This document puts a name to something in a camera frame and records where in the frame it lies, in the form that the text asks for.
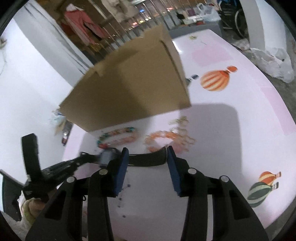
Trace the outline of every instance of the striped balloon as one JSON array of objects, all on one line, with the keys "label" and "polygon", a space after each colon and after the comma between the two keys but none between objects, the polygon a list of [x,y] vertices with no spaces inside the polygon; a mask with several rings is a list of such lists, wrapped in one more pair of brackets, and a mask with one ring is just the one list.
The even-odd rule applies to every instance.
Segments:
[{"label": "striped balloon", "polygon": [[278,182],[273,186],[269,186],[264,182],[257,182],[250,188],[247,201],[251,207],[257,207],[266,199],[272,190],[278,187]]},{"label": "striped balloon", "polygon": [[221,91],[229,82],[229,73],[237,71],[235,66],[227,67],[227,70],[215,70],[205,73],[201,79],[201,86],[208,91]]},{"label": "striped balloon", "polygon": [[259,182],[263,182],[271,186],[274,180],[278,177],[281,177],[281,172],[279,172],[278,174],[272,174],[271,172],[263,172],[259,177]]}]

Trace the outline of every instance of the pink table surface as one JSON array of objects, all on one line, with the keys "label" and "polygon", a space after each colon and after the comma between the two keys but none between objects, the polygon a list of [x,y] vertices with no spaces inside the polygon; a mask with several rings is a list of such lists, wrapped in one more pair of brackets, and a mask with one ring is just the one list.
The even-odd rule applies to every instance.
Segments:
[{"label": "pink table surface", "polygon": [[[239,51],[213,33],[204,30],[173,40],[185,76],[200,76],[189,86],[192,107],[152,116],[129,123],[86,133],[74,125],[64,160],[75,158],[79,151],[95,154],[97,137],[113,129],[134,126],[140,131],[137,142],[125,145],[130,153],[146,153],[142,140],[146,134],[169,130],[169,121],[187,116],[189,136],[196,139],[189,152],[177,154],[206,176],[227,175],[245,198],[261,173],[281,172],[273,184],[276,190],[253,208],[264,227],[270,225],[289,206],[296,195],[296,125],[280,95],[269,80]],[[202,88],[203,74],[237,67],[222,91]],[[91,175],[94,165],[77,171],[78,177]],[[128,167],[124,190],[110,198],[113,232],[131,240],[180,240],[187,198],[173,190],[167,165]],[[212,239],[213,217],[209,205],[208,237]]]}]

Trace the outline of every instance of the cardboard box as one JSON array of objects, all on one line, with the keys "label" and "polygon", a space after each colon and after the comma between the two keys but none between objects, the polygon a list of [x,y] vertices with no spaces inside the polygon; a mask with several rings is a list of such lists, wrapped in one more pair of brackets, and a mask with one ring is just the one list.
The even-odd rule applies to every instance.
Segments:
[{"label": "cardboard box", "polygon": [[162,26],[126,42],[90,69],[61,103],[86,131],[190,107],[179,54]]}]

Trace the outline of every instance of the white wall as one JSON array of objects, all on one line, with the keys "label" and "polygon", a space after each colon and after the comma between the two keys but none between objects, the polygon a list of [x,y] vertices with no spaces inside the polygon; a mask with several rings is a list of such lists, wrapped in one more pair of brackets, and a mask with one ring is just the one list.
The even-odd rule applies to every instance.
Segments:
[{"label": "white wall", "polygon": [[285,24],[265,0],[240,0],[247,20],[251,47],[287,49]]},{"label": "white wall", "polygon": [[41,168],[62,160],[61,135],[54,136],[49,120],[71,86],[46,62],[14,20],[5,29],[7,45],[0,50],[0,169],[26,181],[20,139],[35,133]]}]

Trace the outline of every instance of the screw head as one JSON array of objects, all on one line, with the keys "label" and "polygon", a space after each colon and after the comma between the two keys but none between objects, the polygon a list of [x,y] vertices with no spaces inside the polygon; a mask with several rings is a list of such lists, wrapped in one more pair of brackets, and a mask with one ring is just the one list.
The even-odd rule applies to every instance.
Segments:
[{"label": "screw head", "polygon": [[221,177],[221,181],[226,183],[226,182],[229,181],[229,177],[227,177],[227,176],[222,176],[222,177]]},{"label": "screw head", "polygon": [[67,178],[67,182],[68,183],[72,183],[72,182],[74,182],[75,181],[75,177],[68,177]]},{"label": "screw head", "polygon": [[108,173],[108,170],[107,169],[101,169],[99,170],[99,174],[100,175],[106,175]]},{"label": "screw head", "polygon": [[189,173],[189,174],[196,174],[196,169],[194,169],[194,168],[189,168],[189,169],[188,169],[188,173]]}]

